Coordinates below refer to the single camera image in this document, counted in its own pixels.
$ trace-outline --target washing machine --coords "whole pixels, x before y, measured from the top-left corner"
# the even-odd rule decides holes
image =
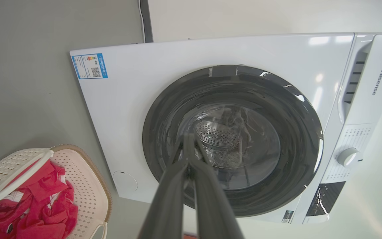
[[[382,113],[382,34],[187,40],[70,55],[118,195],[138,201],[152,201],[177,139],[193,132],[235,216],[327,221]],[[185,210],[194,206],[188,186]]]

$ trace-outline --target door glass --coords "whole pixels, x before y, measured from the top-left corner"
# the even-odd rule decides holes
[[[178,136],[191,132],[202,141],[225,190],[259,183],[278,163],[278,134],[257,109],[233,104],[197,106],[182,118]]]

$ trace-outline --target perforated plastic basket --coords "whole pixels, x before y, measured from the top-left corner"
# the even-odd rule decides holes
[[[78,222],[68,238],[92,238],[97,229],[103,227],[104,239],[111,213],[111,195],[97,167],[77,146],[59,145],[53,148],[24,149],[2,159],[0,161],[0,200],[17,189],[48,159],[65,168],[66,180],[70,181],[74,188],[74,203],[78,206]]]

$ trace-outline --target red clothes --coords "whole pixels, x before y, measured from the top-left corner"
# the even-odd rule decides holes
[[[78,207],[65,170],[48,160],[0,201],[0,239],[64,239],[74,229]]]

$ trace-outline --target round black door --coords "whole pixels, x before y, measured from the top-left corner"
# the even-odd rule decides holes
[[[243,65],[192,72],[154,101],[143,147],[158,181],[185,132],[201,139],[236,216],[267,213],[296,198],[313,179],[323,145],[306,97],[281,77]],[[194,208],[192,186],[185,204]]]

